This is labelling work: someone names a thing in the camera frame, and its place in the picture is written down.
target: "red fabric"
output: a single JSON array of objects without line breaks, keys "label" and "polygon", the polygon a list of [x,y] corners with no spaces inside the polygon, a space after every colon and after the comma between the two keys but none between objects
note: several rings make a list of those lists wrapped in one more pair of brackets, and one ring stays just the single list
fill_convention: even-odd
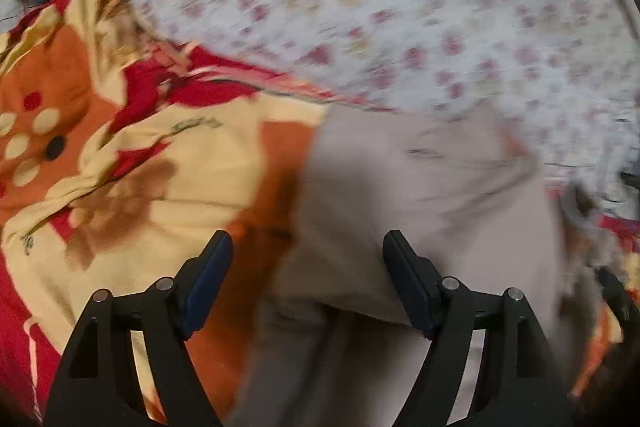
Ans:
[{"label": "red fabric", "polygon": [[22,36],[22,33],[33,24],[34,20],[38,18],[38,15],[40,15],[40,12],[47,6],[55,5],[58,11],[60,13],[63,13],[70,2],[71,0],[50,0],[44,4],[41,4],[37,8],[34,8],[22,19],[20,19],[20,22],[17,23],[15,28],[9,30],[9,38],[12,41],[19,39]]},{"label": "red fabric", "polygon": [[37,91],[30,92],[22,101],[25,111],[35,111],[40,105],[42,105],[42,94]]},{"label": "red fabric", "polygon": [[154,60],[139,60],[123,71],[127,80],[127,105],[118,111],[109,129],[117,133],[134,122],[144,120],[156,111],[158,84],[166,70]]},{"label": "red fabric", "polygon": [[168,103],[181,103],[190,107],[207,107],[231,102],[239,96],[249,96],[259,89],[232,80],[199,82],[191,80],[184,86],[176,87],[167,97]]},{"label": "red fabric", "polygon": [[49,218],[51,226],[65,241],[68,241],[74,235],[74,229],[69,224],[69,214],[71,214],[71,209],[65,207]]},{"label": "red fabric", "polygon": [[[15,291],[2,254],[0,254],[0,317],[2,319],[0,383],[16,399],[18,405],[27,413],[32,413],[34,402],[29,337],[24,333],[24,323],[31,314]],[[36,346],[38,405],[40,411],[44,411],[49,390],[60,363],[60,355],[49,344],[39,326],[31,327],[31,336]]]},{"label": "red fabric", "polygon": [[142,165],[149,158],[153,158],[156,154],[161,153],[168,143],[159,142],[152,147],[146,149],[137,149],[132,151],[118,151],[118,163],[116,168],[109,176],[110,180],[115,180],[124,176],[127,172],[132,171],[139,165]]},{"label": "red fabric", "polygon": [[207,66],[216,66],[219,68],[234,68],[241,71],[258,71],[270,76],[280,76],[280,73],[276,73],[273,70],[267,70],[264,68],[259,68],[258,66],[252,66],[245,62],[238,62],[236,60],[232,60],[231,58],[213,55],[206,51],[206,49],[204,49],[202,46],[196,46],[191,51],[189,60],[191,61],[191,68],[193,68],[194,70]]},{"label": "red fabric", "polygon": [[620,241],[635,235],[640,235],[640,221],[636,221],[635,219],[602,216],[600,227],[614,232]]}]

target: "blanket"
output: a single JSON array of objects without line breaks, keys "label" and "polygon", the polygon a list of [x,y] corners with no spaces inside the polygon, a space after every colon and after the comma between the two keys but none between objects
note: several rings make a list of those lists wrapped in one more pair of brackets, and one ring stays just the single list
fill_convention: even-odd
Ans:
[{"label": "blanket", "polygon": [[[553,336],[557,223],[536,157],[487,104],[451,122],[329,104],[333,93],[288,74],[158,38],[126,0],[54,0],[0,38],[0,60],[1,248],[30,342],[42,332],[61,353],[95,289],[142,291],[217,229],[231,234],[234,261],[187,348],[219,415],[233,412],[238,425],[285,425],[293,402],[317,421],[338,402],[357,409],[326,392],[313,399],[303,385],[329,367],[313,363],[328,307],[411,339],[380,255],[388,229],[474,289],[519,286]],[[306,334],[298,352],[287,349],[295,334],[268,342],[279,319],[285,333]],[[161,417],[142,336],[133,343],[149,410]],[[265,409],[269,362],[283,354],[292,378],[270,390]],[[45,367],[49,378],[54,363]],[[414,376],[399,371],[395,393],[384,372],[353,385],[391,398],[382,422]]]}]

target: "black clamp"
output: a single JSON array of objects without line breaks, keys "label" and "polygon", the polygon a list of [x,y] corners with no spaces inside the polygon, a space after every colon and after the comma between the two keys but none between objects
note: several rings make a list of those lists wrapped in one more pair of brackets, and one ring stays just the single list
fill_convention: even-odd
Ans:
[{"label": "black clamp", "polygon": [[100,289],[80,316],[56,373],[45,427],[150,427],[131,331],[142,331],[162,410],[171,427],[221,426],[184,341],[203,327],[231,265],[233,243],[218,231],[175,278],[142,293],[114,297]]},{"label": "black clamp", "polygon": [[433,341],[394,427],[447,425],[474,330],[485,330],[480,373],[468,416],[451,425],[572,425],[548,342],[522,291],[489,295],[443,278],[399,230],[385,235],[383,258],[411,324]]}]

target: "floral fabric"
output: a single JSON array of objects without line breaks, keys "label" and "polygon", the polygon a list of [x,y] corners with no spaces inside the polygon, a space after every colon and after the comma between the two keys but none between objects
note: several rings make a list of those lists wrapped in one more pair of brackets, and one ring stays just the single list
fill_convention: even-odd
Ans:
[{"label": "floral fabric", "polygon": [[489,97],[552,178],[602,185],[636,139],[616,0],[133,1],[173,39],[386,107],[452,116]]}]

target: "white floral cloth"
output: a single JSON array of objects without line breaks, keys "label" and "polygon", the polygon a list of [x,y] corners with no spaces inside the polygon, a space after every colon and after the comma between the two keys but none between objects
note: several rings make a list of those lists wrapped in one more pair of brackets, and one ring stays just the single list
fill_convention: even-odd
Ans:
[{"label": "white floral cloth", "polygon": [[638,44],[616,0],[134,2],[173,39],[388,107],[451,116],[490,97],[551,177],[602,184],[636,141]]}]

